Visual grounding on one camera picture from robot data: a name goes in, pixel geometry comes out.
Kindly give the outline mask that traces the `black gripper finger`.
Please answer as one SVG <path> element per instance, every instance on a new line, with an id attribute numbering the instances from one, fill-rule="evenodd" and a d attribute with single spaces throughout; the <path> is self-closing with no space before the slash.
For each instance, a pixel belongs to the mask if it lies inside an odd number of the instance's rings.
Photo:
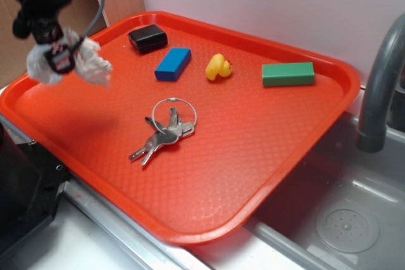
<path id="1" fill-rule="evenodd" d="M 76 64 L 73 54 L 66 44 L 53 42 L 50 50 L 44 53 L 44 58 L 51 68 L 57 74 L 68 74 L 74 70 Z"/>

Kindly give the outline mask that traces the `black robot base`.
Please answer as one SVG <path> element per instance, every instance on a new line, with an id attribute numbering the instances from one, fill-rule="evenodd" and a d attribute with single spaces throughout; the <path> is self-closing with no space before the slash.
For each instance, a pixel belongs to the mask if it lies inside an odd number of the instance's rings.
<path id="1" fill-rule="evenodd" d="M 37 143 L 17 144 L 1 126 L 1 258 L 56 216 L 66 166 Z"/>

